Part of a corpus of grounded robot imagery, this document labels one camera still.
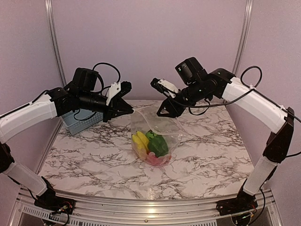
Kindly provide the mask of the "clear zip top bag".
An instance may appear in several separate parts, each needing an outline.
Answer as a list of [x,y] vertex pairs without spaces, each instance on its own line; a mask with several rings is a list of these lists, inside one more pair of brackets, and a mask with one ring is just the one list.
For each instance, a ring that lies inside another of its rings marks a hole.
[[140,160],[152,166],[168,164],[187,135],[177,119],[157,116],[154,106],[135,109],[130,120],[132,149]]

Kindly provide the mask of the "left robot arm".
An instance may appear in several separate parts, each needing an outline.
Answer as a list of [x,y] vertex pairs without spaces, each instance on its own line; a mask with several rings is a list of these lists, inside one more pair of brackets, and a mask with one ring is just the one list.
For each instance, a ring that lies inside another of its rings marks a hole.
[[45,179],[15,160],[8,142],[38,124],[58,118],[76,110],[101,113],[102,121],[133,113],[133,108],[124,100],[132,89],[129,81],[112,83],[107,95],[95,91],[96,82],[103,82],[99,72],[77,68],[73,79],[64,87],[43,91],[33,101],[0,116],[0,171],[21,185],[29,188],[48,209],[59,206],[59,198]]

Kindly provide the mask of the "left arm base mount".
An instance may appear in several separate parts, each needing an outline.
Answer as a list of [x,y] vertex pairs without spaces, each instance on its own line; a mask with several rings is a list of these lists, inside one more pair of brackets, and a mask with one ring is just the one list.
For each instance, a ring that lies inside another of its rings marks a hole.
[[75,206],[75,200],[55,196],[54,199],[50,199],[47,202],[44,202],[41,199],[37,199],[34,202],[34,205],[47,210],[51,210],[53,212],[58,212],[58,210],[61,209],[63,206],[67,206],[67,209],[62,210],[62,212],[72,214]]

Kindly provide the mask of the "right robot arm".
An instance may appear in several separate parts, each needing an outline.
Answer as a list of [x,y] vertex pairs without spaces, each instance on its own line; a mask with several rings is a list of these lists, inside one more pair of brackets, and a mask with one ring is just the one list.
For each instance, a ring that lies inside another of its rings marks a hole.
[[177,118],[187,108],[210,108],[210,104],[198,105],[197,102],[216,97],[224,101],[224,106],[235,105],[248,120],[256,120],[258,125],[270,131],[262,156],[233,200],[233,207],[243,211],[287,157],[294,132],[294,111],[270,100],[257,90],[257,85],[247,85],[242,78],[224,68],[208,73],[195,57],[185,59],[175,70],[185,88],[178,89],[165,79],[154,78],[151,82],[153,88],[166,96],[158,116]]

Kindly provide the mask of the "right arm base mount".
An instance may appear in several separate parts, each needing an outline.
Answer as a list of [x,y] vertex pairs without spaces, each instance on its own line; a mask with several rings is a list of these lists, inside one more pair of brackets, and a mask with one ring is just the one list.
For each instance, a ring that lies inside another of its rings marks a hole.
[[254,198],[250,201],[244,198],[231,198],[220,200],[216,204],[216,209],[219,211],[220,216],[256,209],[257,207],[258,203]]

